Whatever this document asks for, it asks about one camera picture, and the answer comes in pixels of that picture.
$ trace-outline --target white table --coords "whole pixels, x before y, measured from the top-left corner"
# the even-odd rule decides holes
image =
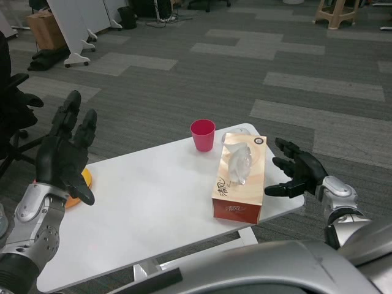
[[[59,250],[39,276],[38,289],[50,293],[140,264],[135,267],[137,278],[143,270],[149,274],[173,264],[149,269],[154,262],[146,260],[238,230],[241,239],[223,247],[255,244],[251,224],[213,218],[211,193],[221,138],[239,127],[258,134],[252,125],[241,124],[218,130],[208,153],[198,152],[188,138],[88,165],[96,202],[94,206],[80,203],[66,211]],[[266,156],[265,185],[288,181],[273,165],[269,148]],[[290,213],[303,204],[303,196],[265,196],[260,221]]]

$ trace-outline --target gray carpet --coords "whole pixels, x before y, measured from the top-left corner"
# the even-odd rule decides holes
[[[39,122],[31,138],[49,130],[53,113],[74,88],[83,95],[80,116],[89,108],[99,115],[91,161],[189,137],[189,125],[198,118],[212,119],[218,129],[251,123],[276,154],[276,137],[313,152],[328,173],[357,190],[369,217],[391,215],[392,32],[379,26],[388,25],[392,10],[362,8],[355,26],[343,23],[331,31],[325,22],[311,23],[317,5],[237,0],[228,9],[213,2],[211,13],[180,10],[193,19],[164,29],[139,22],[137,29],[101,35],[97,51],[84,53],[90,66],[30,72],[21,89],[45,102],[35,111]],[[20,35],[9,42],[15,73],[26,72],[35,50],[31,33]],[[9,217],[33,179],[32,167],[16,162],[0,180]],[[253,231],[259,242],[322,240],[323,227],[319,203],[307,197],[297,213]],[[159,261],[237,237],[197,244]],[[128,268],[65,292],[105,293],[131,280]]]

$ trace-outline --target tissue box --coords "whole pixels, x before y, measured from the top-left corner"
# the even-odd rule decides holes
[[[244,185],[232,183],[228,174],[231,153],[223,147],[213,189],[214,217],[257,224],[264,195],[267,138],[246,134],[226,134],[225,144],[246,142],[251,149],[251,173]]]

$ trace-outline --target robotic arm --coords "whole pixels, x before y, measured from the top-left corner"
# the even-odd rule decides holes
[[[94,140],[97,114],[87,112],[71,140],[81,103],[73,91],[57,111],[37,153],[36,183],[18,204],[13,228],[0,252],[0,293],[25,294],[59,247],[59,227],[69,196],[88,205],[94,196],[81,172]]]
[[[342,247],[358,229],[371,221],[358,209],[355,189],[329,176],[312,154],[281,138],[276,138],[275,144],[294,161],[275,157],[274,164],[293,179],[266,187],[265,194],[290,198],[305,192],[313,195],[322,203],[327,244],[335,249]]]

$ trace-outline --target plastic cup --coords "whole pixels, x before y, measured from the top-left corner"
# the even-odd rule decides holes
[[[214,146],[215,123],[209,119],[199,119],[190,126],[196,149],[210,151]]]

